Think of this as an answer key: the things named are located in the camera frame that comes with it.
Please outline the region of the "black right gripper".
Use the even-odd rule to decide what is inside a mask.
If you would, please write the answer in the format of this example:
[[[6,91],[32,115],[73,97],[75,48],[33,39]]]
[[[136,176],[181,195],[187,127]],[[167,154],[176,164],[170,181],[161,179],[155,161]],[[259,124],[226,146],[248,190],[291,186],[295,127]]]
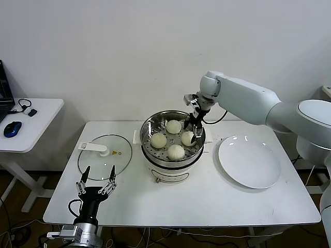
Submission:
[[[204,110],[194,110],[190,115],[185,118],[184,128],[187,128],[189,124],[193,126],[192,132],[193,136],[191,138],[191,143],[193,144],[198,138],[202,136],[202,120],[207,114]]]

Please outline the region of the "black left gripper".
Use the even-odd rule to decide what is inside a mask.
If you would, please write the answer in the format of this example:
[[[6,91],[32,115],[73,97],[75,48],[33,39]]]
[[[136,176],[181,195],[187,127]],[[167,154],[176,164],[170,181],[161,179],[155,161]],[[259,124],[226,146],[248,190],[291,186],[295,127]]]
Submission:
[[[106,200],[106,195],[111,195],[116,188],[116,173],[115,166],[112,166],[112,170],[109,176],[109,181],[104,187],[86,187],[88,180],[90,166],[88,166],[85,172],[82,174],[79,182],[76,182],[78,195],[82,201],[82,207],[80,214],[75,218],[74,223],[88,223],[92,225],[98,225],[97,212],[101,202]]]

